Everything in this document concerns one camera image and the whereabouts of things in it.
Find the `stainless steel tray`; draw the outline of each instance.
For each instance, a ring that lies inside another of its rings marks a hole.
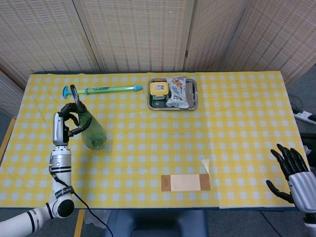
[[[150,96],[150,83],[156,81],[166,81],[166,79],[151,79],[148,82],[147,105],[151,110],[195,110],[198,107],[198,86],[196,81],[193,79],[186,80],[186,97],[189,103],[189,107],[187,109],[180,109],[175,107],[153,107],[152,98]]]

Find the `power strip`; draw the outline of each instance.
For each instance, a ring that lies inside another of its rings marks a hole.
[[[313,115],[307,111],[303,111],[302,113],[298,113],[298,111],[293,110],[294,117],[303,120],[305,122],[309,122],[311,124],[316,124],[316,115]]]

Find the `wicker screen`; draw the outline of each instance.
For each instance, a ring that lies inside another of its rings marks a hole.
[[[25,81],[39,71],[99,70],[66,1],[0,1],[0,58]]]
[[[279,70],[285,82],[301,76],[316,63],[315,9],[315,0],[255,0],[220,69]]]
[[[13,118],[19,113],[23,90],[0,72],[0,109]]]
[[[194,1],[75,2],[82,7],[105,70],[182,70]]]
[[[232,39],[246,0],[196,0],[186,71],[216,71]]]

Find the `robotic hand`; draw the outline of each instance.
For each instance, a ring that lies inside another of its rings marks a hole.
[[[295,149],[289,150],[280,144],[277,144],[277,147],[282,155],[275,150],[271,150],[271,153],[280,164],[290,187],[290,194],[280,192],[270,180],[266,183],[277,197],[295,204],[305,213],[304,224],[308,228],[309,235],[316,237],[316,178]]]
[[[53,143],[56,148],[52,151],[49,163],[49,172],[52,175],[52,189],[56,200],[47,202],[45,206],[38,207],[0,222],[0,237],[27,236],[41,228],[48,219],[66,218],[72,214],[75,205],[71,194],[71,151],[68,149],[69,137],[85,131],[91,123],[90,118],[85,125],[69,130],[65,121],[72,119],[79,126],[77,118],[71,114],[78,113],[79,106],[84,107],[81,101],[65,105],[53,118]]]

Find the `table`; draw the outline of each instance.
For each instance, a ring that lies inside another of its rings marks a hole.
[[[194,111],[152,111],[147,83],[186,76],[197,82]],[[92,151],[70,138],[72,185],[91,208],[285,207],[265,184],[288,186],[270,149],[304,149],[280,72],[31,75],[0,167],[0,207],[36,207],[54,199],[48,173],[52,118],[65,85],[139,84],[144,90],[80,95],[108,141]],[[203,174],[210,191],[162,192],[161,175]],[[77,208],[84,207],[77,199]]]

